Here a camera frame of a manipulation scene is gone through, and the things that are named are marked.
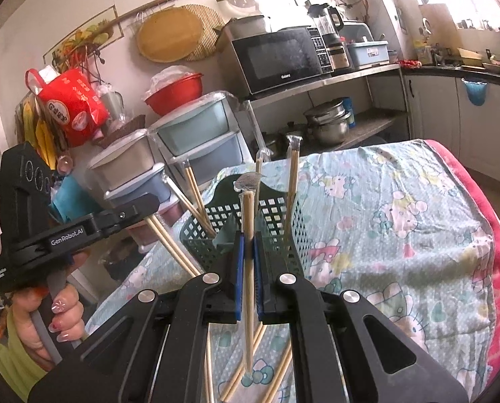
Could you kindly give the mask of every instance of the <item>wall-mounted shelf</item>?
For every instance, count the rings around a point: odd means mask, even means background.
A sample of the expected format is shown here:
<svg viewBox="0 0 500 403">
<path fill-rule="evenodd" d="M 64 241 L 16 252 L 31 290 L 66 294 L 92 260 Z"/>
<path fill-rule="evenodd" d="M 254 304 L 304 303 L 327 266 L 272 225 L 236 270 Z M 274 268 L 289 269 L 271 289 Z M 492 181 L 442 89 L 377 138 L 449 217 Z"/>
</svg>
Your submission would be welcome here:
<svg viewBox="0 0 500 403">
<path fill-rule="evenodd" d="M 350 129 L 347 139 L 343 143 L 324 147 L 311 141 L 303 146 L 300 154 L 306 156 L 311 153 L 346 150 L 390 127 L 396 120 L 406 117 L 407 113 L 401 110 L 369 109 L 356 115 L 356 126 Z"/>
<path fill-rule="evenodd" d="M 302 94 L 303 92 L 312 91 L 314 89 L 334 85 L 340 82 L 346 82 L 347 80 L 358 79 L 360 77 L 372 76 L 374 74 L 378 74 L 380 72 L 394 71 L 400 68 L 399 64 L 387 64 L 376 66 L 374 68 L 367 68 L 366 70 L 360 70 L 355 72 L 350 72 L 348 74 L 342 74 L 340 76 L 334 76 L 329 78 L 323 78 L 314 80 L 312 82 L 299 82 L 293 85 L 288 85 L 287 88 L 282 90 L 275 90 L 274 92 L 256 100 L 252 100 L 251 104 L 254 109 L 265 106 L 266 104 L 274 103 L 275 101 L 283 100 L 284 98 Z"/>
</svg>

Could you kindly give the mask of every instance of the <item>yellow cloth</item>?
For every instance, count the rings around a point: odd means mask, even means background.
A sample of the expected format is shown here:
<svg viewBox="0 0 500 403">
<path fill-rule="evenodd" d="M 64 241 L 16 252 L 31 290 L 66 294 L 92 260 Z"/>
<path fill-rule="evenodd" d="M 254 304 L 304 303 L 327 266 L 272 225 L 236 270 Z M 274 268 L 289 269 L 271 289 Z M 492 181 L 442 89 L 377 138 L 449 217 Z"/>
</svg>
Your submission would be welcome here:
<svg viewBox="0 0 500 403">
<path fill-rule="evenodd" d="M 0 374 L 15 393 L 23 401 L 27 401 L 33 385 L 41 380 L 46 372 L 33 362 L 24 350 L 14 325 L 12 309 L 9 309 L 7 314 L 7 332 L 7 347 L 0 344 Z"/>
</svg>

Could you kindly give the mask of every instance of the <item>microwave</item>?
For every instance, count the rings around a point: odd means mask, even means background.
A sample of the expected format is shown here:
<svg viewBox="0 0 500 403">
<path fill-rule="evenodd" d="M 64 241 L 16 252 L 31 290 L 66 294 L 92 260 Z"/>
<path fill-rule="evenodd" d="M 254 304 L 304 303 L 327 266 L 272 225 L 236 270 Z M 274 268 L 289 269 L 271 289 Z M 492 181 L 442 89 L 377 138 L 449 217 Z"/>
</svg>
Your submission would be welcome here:
<svg viewBox="0 0 500 403">
<path fill-rule="evenodd" d="M 232 40 L 220 36 L 217 51 L 228 89 L 240 99 L 332 72 L 322 37 L 312 27 Z"/>
</svg>

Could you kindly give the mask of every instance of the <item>red plastic basin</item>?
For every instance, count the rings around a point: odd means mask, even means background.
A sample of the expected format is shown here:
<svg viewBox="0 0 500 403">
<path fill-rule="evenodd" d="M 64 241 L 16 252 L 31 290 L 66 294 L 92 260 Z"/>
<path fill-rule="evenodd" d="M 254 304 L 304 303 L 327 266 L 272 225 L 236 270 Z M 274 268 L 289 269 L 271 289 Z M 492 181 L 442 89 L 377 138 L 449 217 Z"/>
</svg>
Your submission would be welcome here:
<svg viewBox="0 0 500 403">
<path fill-rule="evenodd" d="M 163 117 L 179 106 L 201 97 L 203 74 L 192 74 L 163 87 L 146 99 L 151 109 Z"/>
</svg>

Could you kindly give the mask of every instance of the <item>bag handle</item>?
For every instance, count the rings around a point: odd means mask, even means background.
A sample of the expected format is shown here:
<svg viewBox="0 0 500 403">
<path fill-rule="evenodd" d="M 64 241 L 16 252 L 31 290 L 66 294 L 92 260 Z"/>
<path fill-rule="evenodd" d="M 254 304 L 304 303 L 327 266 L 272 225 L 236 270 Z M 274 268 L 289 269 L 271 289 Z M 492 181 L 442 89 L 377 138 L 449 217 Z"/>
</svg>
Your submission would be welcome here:
<svg viewBox="0 0 500 403">
<path fill-rule="evenodd" d="M 41 74 L 39 74 L 39 72 L 36 69 L 30 68 L 28 69 L 28 71 L 26 71 L 26 74 L 24 75 L 24 82 L 26 83 L 26 87 L 30 90 L 31 93 L 35 94 L 35 92 L 33 92 L 33 90 L 30 88 L 30 82 L 28 80 L 28 76 L 30 74 L 33 75 L 34 79 L 37 81 L 37 83 L 39 83 L 39 86 L 41 86 L 41 88 L 44 89 L 47 86 L 47 84 L 43 80 L 43 77 L 41 77 Z"/>
</svg>

